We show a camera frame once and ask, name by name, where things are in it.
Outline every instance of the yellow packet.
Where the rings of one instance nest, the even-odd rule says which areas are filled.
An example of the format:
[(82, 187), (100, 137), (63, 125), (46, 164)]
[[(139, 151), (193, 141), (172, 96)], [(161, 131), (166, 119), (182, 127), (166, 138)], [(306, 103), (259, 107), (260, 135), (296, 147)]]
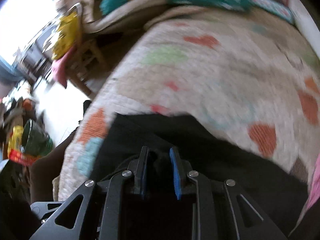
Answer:
[(76, 12), (73, 12), (68, 16), (62, 16), (58, 21), (56, 33), (51, 38), (51, 43), (54, 44), (52, 47), (52, 60), (57, 60), (68, 52), (76, 41), (79, 31)]
[(23, 127), (16, 125), (13, 127), (12, 136), (9, 138), (8, 143), (8, 158), (10, 156), (11, 150), (17, 150), (21, 152), (21, 142), (22, 142)]

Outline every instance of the pink cloth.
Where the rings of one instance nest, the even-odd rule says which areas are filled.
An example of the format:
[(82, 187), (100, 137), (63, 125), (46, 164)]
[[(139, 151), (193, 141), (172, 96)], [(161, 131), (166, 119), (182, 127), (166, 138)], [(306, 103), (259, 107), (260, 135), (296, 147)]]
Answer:
[(75, 51), (76, 46), (73, 45), (65, 55), (52, 62), (53, 80), (59, 82), (64, 88), (67, 88), (66, 64)]
[(320, 198), (320, 154), (316, 161), (315, 172), (313, 174), (311, 192), (307, 200), (307, 210)]

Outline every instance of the red heart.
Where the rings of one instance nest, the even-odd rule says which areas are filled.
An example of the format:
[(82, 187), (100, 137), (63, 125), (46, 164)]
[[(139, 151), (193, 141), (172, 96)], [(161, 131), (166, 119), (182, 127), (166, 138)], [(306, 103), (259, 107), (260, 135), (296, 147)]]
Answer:
[(183, 39), (185, 41), (188, 41), (191, 43), (195, 43), (195, 44), (209, 47), (210, 49), (213, 49), (214, 45), (220, 44), (220, 42), (215, 37), (213, 37), (211, 35), (203, 35), (200, 37), (185, 36), (185, 37), (183, 37)]
[(164, 85), (171, 88), (175, 92), (177, 92), (179, 90), (179, 87), (175, 84), (174, 81), (166, 82), (166, 83), (164, 83)]
[(150, 105), (150, 107), (152, 112), (163, 114), (163, 115), (165, 115), (169, 110), (168, 108), (161, 105)]

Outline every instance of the black gripper frame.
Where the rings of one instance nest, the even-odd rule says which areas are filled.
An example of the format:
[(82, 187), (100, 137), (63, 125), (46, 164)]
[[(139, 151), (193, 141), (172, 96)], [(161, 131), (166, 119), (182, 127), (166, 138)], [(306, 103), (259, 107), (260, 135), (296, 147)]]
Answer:
[[(31, 209), (43, 224), (30, 240), (119, 240), (123, 192), (125, 190), (126, 193), (139, 195), (142, 200), (146, 197), (148, 155), (148, 147), (142, 147), (140, 157), (130, 162), (127, 171), (121, 171), (102, 182), (89, 183), (87, 180), (64, 202), (33, 203)], [(236, 181), (209, 180), (203, 174), (193, 171), (190, 163), (180, 158), (175, 147), (170, 150), (170, 158), (177, 199), (184, 195), (196, 195), (196, 203), (193, 204), (192, 240), (221, 239), (218, 233), (219, 217), (213, 198), (215, 192), (224, 194), (226, 199), (230, 218), (228, 239), (287, 239)], [(258, 222), (249, 223), (244, 212), (254, 214)]]

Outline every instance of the window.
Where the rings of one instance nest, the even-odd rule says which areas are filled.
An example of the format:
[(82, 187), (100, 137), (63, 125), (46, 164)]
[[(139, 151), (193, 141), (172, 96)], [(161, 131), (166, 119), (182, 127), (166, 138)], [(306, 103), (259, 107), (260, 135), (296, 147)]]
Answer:
[(0, 55), (12, 64), (18, 47), (22, 50), (57, 15), (52, 0), (7, 0), (0, 9)]

